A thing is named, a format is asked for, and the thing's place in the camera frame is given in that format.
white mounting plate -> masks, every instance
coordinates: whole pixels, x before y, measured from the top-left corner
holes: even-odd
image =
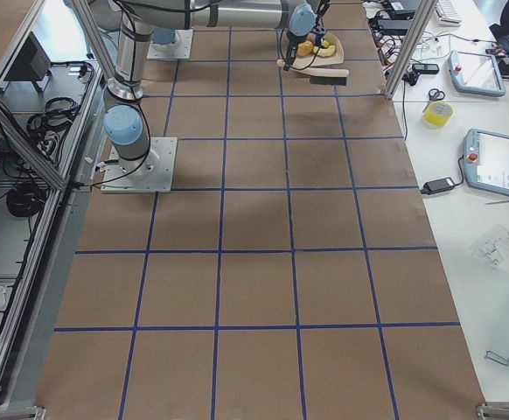
[[[177,33],[180,37],[178,44],[169,44],[161,51],[150,44],[148,60],[188,60],[191,57],[194,30],[178,30]]]
[[[175,155],[177,154],[176,137],[152,137],[151,150],[154,151],[160,160],[154,164],[153,170],[147,175],[139,178],[121,178],[113,182],[101,185],[104,193],[168,193],[173,182],[173,168],[175,166]],[[115,148],[111,149],[109,159],[118,159]],[[105,180],[115,179],[124,175],[118,164],[107,167]]]

